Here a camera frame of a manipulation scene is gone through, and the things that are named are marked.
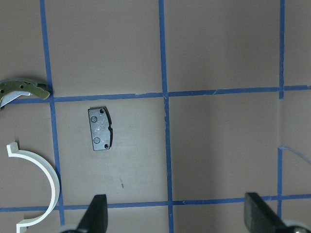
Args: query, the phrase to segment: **silver metal piece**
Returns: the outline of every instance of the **silver metal piece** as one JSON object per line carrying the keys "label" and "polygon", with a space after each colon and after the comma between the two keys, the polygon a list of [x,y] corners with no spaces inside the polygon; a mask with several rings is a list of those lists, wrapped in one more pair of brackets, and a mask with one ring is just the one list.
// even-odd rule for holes
{"label": "silver metal piece", "polygon": [[13,92],[11,92],[11,93],[9,93],[3,97],[0,107],[2,108],[4,105],[6,105],[9,102],[17,99],[20,96],[30,96],[30,95],[31,95],[31,93],[27,92],[27,91],[13,91]]}
{"label": "silver metal piece", "polygon": [[108,150],[112,145],[112,128],[109,112],[106,107],[88,110],[89,125],[93,149]]}
{"label": "silver metal piece", "polygon": [[307,233],[307,230],[301,227],[296,227],[294,233]]}

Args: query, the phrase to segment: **green metal piece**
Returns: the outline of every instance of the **green metal piece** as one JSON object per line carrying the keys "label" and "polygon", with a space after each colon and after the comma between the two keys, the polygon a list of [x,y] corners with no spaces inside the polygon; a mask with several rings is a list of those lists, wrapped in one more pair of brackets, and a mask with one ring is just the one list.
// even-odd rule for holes
{"label": "green metal piece", "polygon": [[0,82],[0,103],[6,95],[14,91],[30,92],[43,100],[50,96],[46,84],[38,83],[36,80],[24,78],[7,79]]}

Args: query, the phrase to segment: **white plastic arc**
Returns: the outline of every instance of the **white plastic arc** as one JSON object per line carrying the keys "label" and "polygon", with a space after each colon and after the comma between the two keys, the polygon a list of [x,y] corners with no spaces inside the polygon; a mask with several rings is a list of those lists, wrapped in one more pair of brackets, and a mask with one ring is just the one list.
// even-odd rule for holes
{"label": "white plastic arc", "polygon": [[36,164],[47,176],[50,182],[50,185],[51,185],[51,194],[52,194],[51,202],[46,212],[39,217],[35,217],[31,219],[24,219],[18,224],[16,224],[16,233],[24,233],[27,230],[27,227],[33,226],[41,222],[54,209],[59,198],[59,190],[60,190],[59,180],[58,180],[58,177],[57,177],[57,174],[54,168],[49,164],[48,161],[46,161],[41,156],[30,151],[19,150],[16,142],[12,142],[8,144],[6,148],[8,150],[9,157],[17,157],[21,159],[26,159]]}

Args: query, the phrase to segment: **blue tape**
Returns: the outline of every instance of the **blue tape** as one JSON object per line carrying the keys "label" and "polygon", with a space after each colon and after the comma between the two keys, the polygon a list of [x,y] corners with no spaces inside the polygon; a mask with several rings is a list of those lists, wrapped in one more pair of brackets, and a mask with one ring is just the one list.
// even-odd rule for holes
{"label": "blue tape", "polygon": [[[297,194],[287,196],[262,196],[264,201],[271,200],[296,200],[311,199],[311,194]],[[175,205],[214,205],[214,204],[230,204],[244,202],[244,198],[227,198],[227,199],[211,199],[211,200],[174,200],[174,201],[151,201],[151,202],[131,202],[131,203],[114,203],[108,204],[109,209],[113,208],[131,208],[131,207],[152,207],[152,206],[175,206]],[[0,212],[19,212],[19,211],[45,211],[47,206],[33,207],[4,207],[0,208]],[[65,205],[64,210],[86,210],[88,205]],[[54,210],[59,210],[59,206],[55,206]]]}
{"label": "blue tape", "polygon": [[24,103],[49,103],[50,100],[42,100],[39,98],[34,98],[34,99],[15,99],[12,102],[9,102],[9,104],[24,104]]}
{"label": "blue tape", "polygon": [[[42,28],[45,68],[46,68],[46,73],[47,73],[47,83],[48,83],[48,88],[50,90],[53,90],[51,63],[50,63],[50,52],[49,52],[49,40],[48,40],[48,30],[47,30],[44,0],[40,0],[40,15],[41,15],[41,28]],[[62,187],[62,185],[61,185],[60,162],[59,162],[59,151],[58,151],[58,142],[57,142],[56,113],[55,113],[55,104],[54,104],[53,94],[51,94],[51,97],[48,100],[50,102],[50,109],[51,109],[52,138],[53,138],[53,148],[54,148],[55,170],[56,170],[56,173],[59,177],[60,187]],[[64,225],[65,224],[65,214],[64,214],[64,202],[63,202],[62,188],[60,190],[60,195],[59,195],[59,199],[58,199],[58,208],[59,208],[60,224]]]}
{"label": "blue tape", "polygon": [[[161,74],[162,74],[162,92],[164,97],[165,111],[165,143],[166,143],[166,169],[167,169],[167,196],[168,201],[173,200],[172,187],[172,166],[171,166],[171,139],[170,139],[170,108],[169,95],[167,88],[166,73],[166,52],[165,52],[165,20],[164,20],[164,0],[159,0],[159,27],[160,27],[160,50],[161,50]],[[174,232],[173,206],[168,206],[169,231]]]}
{"label": "blue tape", "polygon": [[284,31],[285,31],[285,0],[280,0],[280,55],[279,55],[279,99],[284,99]]}
{"label": "blue tape", "polygon": [[113,95],[97,95],[97,96],[69,96],[69,97],[54,97],[54,102],[72,102],[86,100],[123,100],[123,99],[141,99],[141,98],[158,98],[163,97],[159,93],[145,94],[113,94]]}
{"label": "blue tape", "polygon": [[203,96],[203,95],[223,95],[238,93],[257,93],[257,92],[277,92],[279,87],[250,87],[234,89],[200,90],[200,91],[174,91],[170,92],[170,97],[179,96]]}
{"label": "blue tape", "polygon": [[283,179],[283,149],[277,149],[277,215],[282,217],[282,179]]}
{"label": "blue tape", "polygon": [[308,85],[284,86],[284,91],[304,91],[304,90],[311,90],[311,86]]}

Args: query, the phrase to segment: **metal bracket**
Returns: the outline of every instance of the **metal bracket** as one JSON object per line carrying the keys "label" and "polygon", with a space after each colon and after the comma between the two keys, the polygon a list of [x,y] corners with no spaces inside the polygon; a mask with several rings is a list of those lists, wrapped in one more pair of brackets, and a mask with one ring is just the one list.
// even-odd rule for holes
{"label": "metal bracket", "polygon": [[108,150],[112,145],[111,118],[106,107],[88,110],[94,151]]}
{"label": "metal bracket", "polygon": [[45,100],[50,96],[46,84],[38,83],[35,80],[15,78],[0,82],[0,108],[20,96],[31,94]]}

